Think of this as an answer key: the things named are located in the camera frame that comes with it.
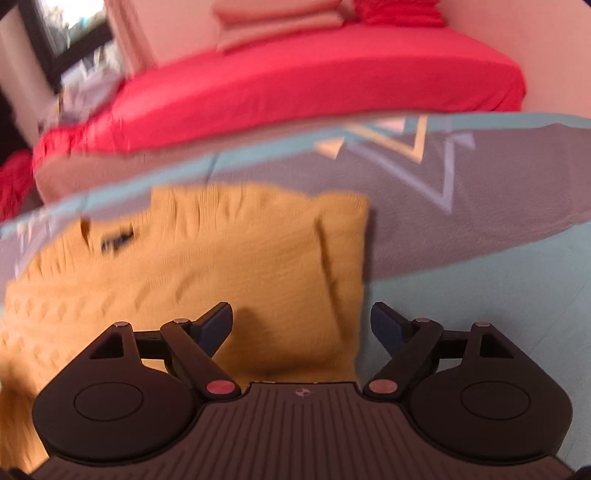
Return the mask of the tan cable-knit cardigan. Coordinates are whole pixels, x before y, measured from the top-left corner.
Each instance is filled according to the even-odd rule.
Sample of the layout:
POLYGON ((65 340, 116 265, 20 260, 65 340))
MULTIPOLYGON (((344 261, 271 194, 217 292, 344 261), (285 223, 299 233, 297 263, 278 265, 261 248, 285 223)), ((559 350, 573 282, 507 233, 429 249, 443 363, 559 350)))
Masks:
POLYGON ((252 381, 353 381, 370 202, 262 184, 157 188, 149 207, 79 219, 8 283, 1 315, 1 464, 45 459, 37 394, 111 324, 155 330, 226 302, 215 354, 252 381))

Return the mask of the blue grey patterned bedsheet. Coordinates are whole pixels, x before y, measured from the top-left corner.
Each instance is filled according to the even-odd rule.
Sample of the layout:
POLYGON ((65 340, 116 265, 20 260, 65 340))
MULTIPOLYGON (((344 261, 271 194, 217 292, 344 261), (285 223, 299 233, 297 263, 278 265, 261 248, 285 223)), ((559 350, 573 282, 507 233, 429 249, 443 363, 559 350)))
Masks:
POLYGON ((114 219, 145 208, 154 186, 212 182, 367 194, 369 301, 449 329, 493 322, 567 392, 561 457, 589 463, 588 119, 412 116, 221 141, 4 224, 1 278, 79 216, 114 219))

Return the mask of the red blanket at left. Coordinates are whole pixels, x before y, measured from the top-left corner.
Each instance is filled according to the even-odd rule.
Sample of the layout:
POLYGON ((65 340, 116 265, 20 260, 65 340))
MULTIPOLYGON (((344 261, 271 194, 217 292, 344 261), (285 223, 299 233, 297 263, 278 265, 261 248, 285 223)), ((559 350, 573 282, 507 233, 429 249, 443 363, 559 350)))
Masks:
POLYGON ((20 150, 12 153, 1 166, 1 222, 17 216, 33 185, 32 152, 30 150, 20 150))

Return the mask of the red mattress sheet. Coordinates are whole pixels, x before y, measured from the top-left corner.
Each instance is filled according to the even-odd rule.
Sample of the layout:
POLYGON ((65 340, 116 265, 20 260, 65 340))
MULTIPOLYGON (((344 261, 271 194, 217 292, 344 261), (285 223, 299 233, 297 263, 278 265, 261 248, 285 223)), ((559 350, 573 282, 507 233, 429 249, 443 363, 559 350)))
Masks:
POLYGON ((517 112, 526 90, 515 61, 452 29, 349 24, 136 75, 87 121, 44 133, 33 175, 53 203, 277 125, 370 112, 517 112))

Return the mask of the red ruffled cloth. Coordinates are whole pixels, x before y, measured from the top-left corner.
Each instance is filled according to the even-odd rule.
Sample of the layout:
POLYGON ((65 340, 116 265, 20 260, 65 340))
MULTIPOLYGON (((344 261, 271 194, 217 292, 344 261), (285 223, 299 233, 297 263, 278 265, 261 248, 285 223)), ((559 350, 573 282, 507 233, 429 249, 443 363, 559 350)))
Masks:
POLYGON ((368 25, 443 28, 447 22, 437 0, 356 0, 356 17, 368 25))

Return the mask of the black window frame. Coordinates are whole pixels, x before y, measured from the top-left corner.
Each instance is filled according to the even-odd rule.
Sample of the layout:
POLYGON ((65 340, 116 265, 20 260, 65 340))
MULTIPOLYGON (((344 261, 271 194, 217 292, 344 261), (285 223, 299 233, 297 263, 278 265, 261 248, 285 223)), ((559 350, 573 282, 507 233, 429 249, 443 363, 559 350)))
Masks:
POLYGON ((18 10, 46 80, 58 90, 76 70, 107 64, 114 46, 102 0, 3 1, 1 16, 18 10))

